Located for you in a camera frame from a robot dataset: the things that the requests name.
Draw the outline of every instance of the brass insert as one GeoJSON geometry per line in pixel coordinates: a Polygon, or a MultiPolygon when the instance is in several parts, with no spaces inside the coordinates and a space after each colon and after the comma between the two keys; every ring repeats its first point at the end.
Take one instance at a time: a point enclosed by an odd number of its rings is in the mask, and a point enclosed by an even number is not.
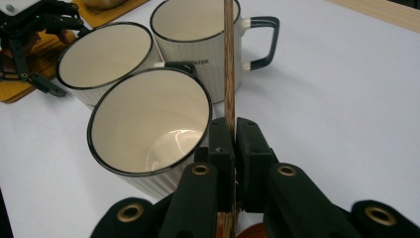
{"type": "Polygon", "coordinates": [[[387,210],[376,207],[369,206],[365,208],[365,214],[371,220],[385,226],[393,226],[396,224],[395,217],[387,210]]]}
{"type": "Polygon", "coordinates": [[[117,217],[122,222],[132,222],[137,220],[143,214],[143,206],[139,203],[131,203],[122,207],[117,214],[117,217]]]}
{"type": "Polygon", "coordinates": [[[204,176],[204,175],[209,174],[210,172],[210,169],[207,166],[203,166],[203,165],[195,166],[191,170],[192,170],[192,173],[197,176],[204,176]]]}
{"type": "Polygon", "coordinates": [[[288,176],[288,177],[296,176],[296,170],[289,166],[281,166],[277,169],[277,171],[284,176],[288,176]]]}

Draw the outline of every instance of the tabletop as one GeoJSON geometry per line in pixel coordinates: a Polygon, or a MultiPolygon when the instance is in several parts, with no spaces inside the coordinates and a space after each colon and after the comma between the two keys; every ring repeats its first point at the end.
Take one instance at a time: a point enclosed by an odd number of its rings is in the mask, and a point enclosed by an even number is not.
{"type": "MultiPolygon", "coordinates": [[[[149,27],[160,2],[116,21],[149,27]]],[[[243,17],[274,16],[281,28],[272,63],[243,74],[236,116],[257,122],[278,159],[333,203],[377,200],[420,225],[420,34],[325,0],[240,3],[243,17]]],[[[247,31],[244,60],[266,55],[270,34],[247,31]]],[[[93,159],[90,114],[71,93],[0,105],[0,187],[15,237],[89,237],[117,201],[148,199],[93,159]]]]}

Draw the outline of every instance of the white mug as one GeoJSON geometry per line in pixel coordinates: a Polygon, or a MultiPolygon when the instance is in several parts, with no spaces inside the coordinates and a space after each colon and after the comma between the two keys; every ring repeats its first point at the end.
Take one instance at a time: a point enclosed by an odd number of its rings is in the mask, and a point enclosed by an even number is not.
{"type": "Polygon", "coordinates": [[[210,95],[191,71],[149,68],[100,99],[88,124],[89,149],[102,167],[162,199],[175,191],[195,148],[207,145],[212,116],[210,95]]]}
{"type": "Polygon", "coordinates": [[[56,77],[92,110],[121,78],[161,61],[146,27],[131,22],[113,23],[73,42],[58,60],[56,77]]]}
{"type": "MultiPolygon", "coordinates": [[[[254,70],[271,63],[277,44],[279,21],[275,17],[243,19],[234,1],[235,89],[243,70],[254,70]],[[273,28],[269,54],[263,59],[242,62],[241,36],[250,28],[273,28]]],[[[224,100],[224,0],[166,0],[151,16],[151,29],[164,60],[195,64],[200,80],[213,103],[224,100]]]]}

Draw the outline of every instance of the wooden stick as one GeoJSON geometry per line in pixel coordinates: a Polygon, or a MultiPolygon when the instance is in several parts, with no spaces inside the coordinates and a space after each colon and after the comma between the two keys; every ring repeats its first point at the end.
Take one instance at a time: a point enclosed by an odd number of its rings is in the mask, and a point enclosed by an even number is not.
{"type": "MultiPolygon", "coordinates": [[[[225,117],[232,142],[235,143],[235,44],[234,0],[225,0],[225,117]]],[[[234,238],[237,223],[235,184],[232,184],[232,212],[225,214],[224,237],[234,238]]]]}
{"type": "Polygon", "coordinates": [[[225,0],[225,117],[235,140],[235,48],[233,0],[225,0]]]}

